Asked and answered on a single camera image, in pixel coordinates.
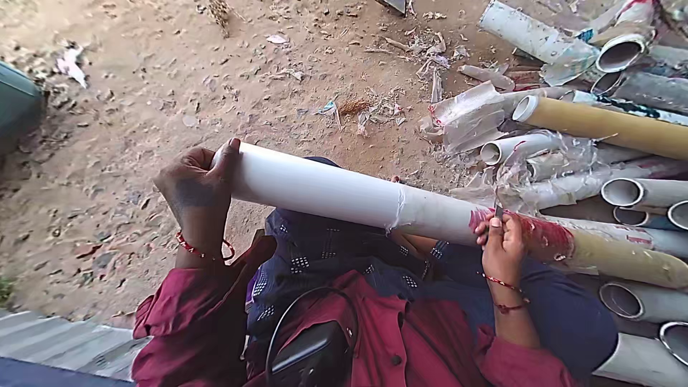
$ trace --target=green container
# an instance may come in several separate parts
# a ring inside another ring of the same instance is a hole
[[[12,151],[43,116],[42,91],[23,73],[0,61],[0,154]]]

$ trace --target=left hand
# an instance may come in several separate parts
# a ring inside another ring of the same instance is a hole
[[[184,239],[214,257],[222,256],[239,145],[239,139],[232,138],[213,168],[215,152],[194,147],[182,152],[153,179],[182,228]]]

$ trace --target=pipe opening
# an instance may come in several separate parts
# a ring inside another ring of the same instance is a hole
[[[688,200],[679,202],[669,208],[667,213],[671,223],[677,227],[688,230]]]
[[[608,48],[600,55],[597,66],[604,72],[623,70],[643,53],[643,46],[634,41],[626,41]]]
[[[611,94],[616,86],[621,82],[621,72],[610,72],[598,79],[590,90],[596,96]]]
[[[636,319],[645,312],[640,299],[620,284],[604,284],[600,288],[600,299],[610,311],[623,318]]]
[[[487,165],[495,165],[502,158],[502,151],[496,144],[487,143],[480,149],[480,158]]]
[[[664,324],[660,329],[659,338],[676,359],[688,366],[688,323]]]
[[[614,206],[631,207],[641,201],[644,192],[639,183],[625,178],[617,178],[602,186],[602,197]]]
[[[621,207],[614,208],[614,219],[621,224],[627,226],[642,226],[647,222],[649,214],[642,211],[634,211],[632,209],[625,209]]]
[[[516,105],[516,109],[514,110],[514,114],[511,116],[511,118],[520,123],[527,121],[530,116],[533,115],[533,112],[537,107],[537,101],[538,99],[536,96],[526,96],[521,100],[521,102],[518,103],[518,105]]]

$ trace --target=maroon shirt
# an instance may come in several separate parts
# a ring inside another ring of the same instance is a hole
[[[154,336],[133,364],[132,376],[140,386],[266,385],[264,374],[255,371],[263,366],[252,362],[251,348],[247,363],[239,360],[246,335],[246,286],[235,285],[236,278],[229,266],[170,271],[136,312],[134,337]],[[356,271],[337,278],[333,287],[349,295],[358,312],[351,386],[472,387],[486,386],[486,380],[498,387],[577,386],[546,350],[511,344],[487,326],[474,341],[455,302],[409,304],[396,296],[380,297]],[[299,303],[294,320],[280,329],[286,343],[321,322],[334,320],[344,331],[353,329],[352,314],[337,295]]]

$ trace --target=brown cardboard tube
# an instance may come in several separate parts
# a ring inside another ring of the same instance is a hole
[[[513,119],[572,136],[604,138],[606,143],[688,160],[688,127],[653,118],[527,96],[516,107]]]

